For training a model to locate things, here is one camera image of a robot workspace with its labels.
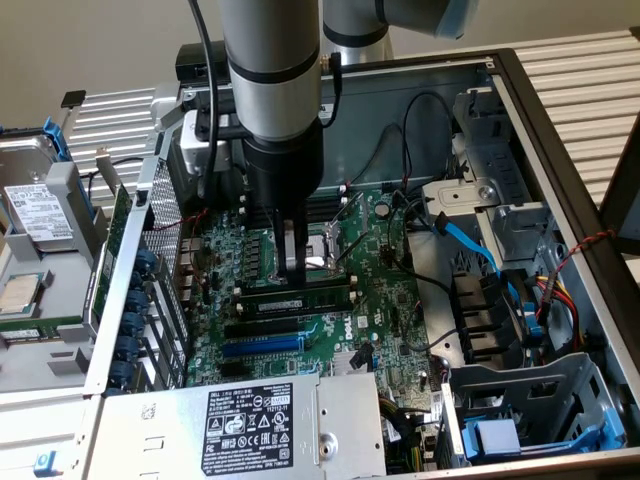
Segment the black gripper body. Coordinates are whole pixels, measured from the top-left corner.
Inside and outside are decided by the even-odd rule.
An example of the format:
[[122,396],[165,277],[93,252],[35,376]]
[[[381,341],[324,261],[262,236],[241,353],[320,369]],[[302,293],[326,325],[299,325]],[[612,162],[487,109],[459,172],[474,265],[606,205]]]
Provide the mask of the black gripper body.
[[323,133],[322,122],[315,119],[289,140],[249,137],[242,141],[249,184],[261,203],[292,211],[316,191],[324,172]]

